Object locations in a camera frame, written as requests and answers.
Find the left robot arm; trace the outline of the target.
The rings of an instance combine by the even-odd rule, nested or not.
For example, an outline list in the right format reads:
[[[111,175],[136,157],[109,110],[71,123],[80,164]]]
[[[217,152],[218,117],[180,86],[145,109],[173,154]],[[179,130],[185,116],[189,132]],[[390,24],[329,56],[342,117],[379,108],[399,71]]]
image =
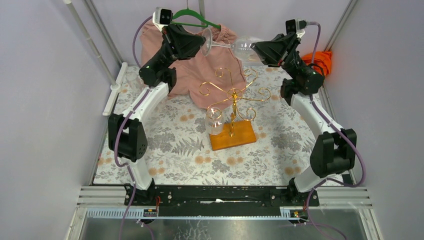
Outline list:
[[[194,58],[207,41],[180,24],[165,25],[160,32],[160,48],[139,69],[145,88],[126,110],[108,118],[108,146],[115,164],[127,169],[129,196],[144,206],[155,200],[155,183],[142,159],[148,148],[144,122],[177,83],[177,70],[171,65]]]

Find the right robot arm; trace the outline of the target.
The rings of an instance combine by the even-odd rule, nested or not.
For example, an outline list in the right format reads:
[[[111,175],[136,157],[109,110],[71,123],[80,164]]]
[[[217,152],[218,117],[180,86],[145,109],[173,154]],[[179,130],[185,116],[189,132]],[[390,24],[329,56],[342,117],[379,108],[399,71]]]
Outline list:
[[[282,81],[280,95],[305,120],[315,137],[309,167],[289,181],[287,201],[301,205],[307,194],[330,177],[351,170],[355,165],[357,134],[343,128],[317,103],[314,94],[324,83],[324,70],[314,62],[305,63],[297,51],[300,38],[294,32],[278,34],[269,41],[258,41],[250,48],[260,61],[273,68],[282,68],[289,78]]]

